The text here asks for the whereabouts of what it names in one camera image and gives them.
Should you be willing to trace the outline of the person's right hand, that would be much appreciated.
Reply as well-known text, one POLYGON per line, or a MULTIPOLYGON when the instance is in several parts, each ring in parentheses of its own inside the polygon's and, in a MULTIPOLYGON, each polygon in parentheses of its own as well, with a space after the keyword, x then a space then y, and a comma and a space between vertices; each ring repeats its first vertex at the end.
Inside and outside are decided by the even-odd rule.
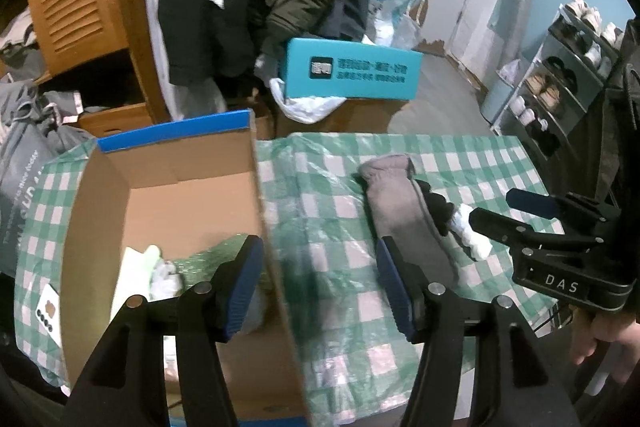
POLYGON ((626 384, 639 362, 639 323, 633 313, 598 313, 590 317, 585 310, 573 309, 570 361, 581 365, 594 355, 599 343, 619 343, 622 351, 611 376, 626 384))

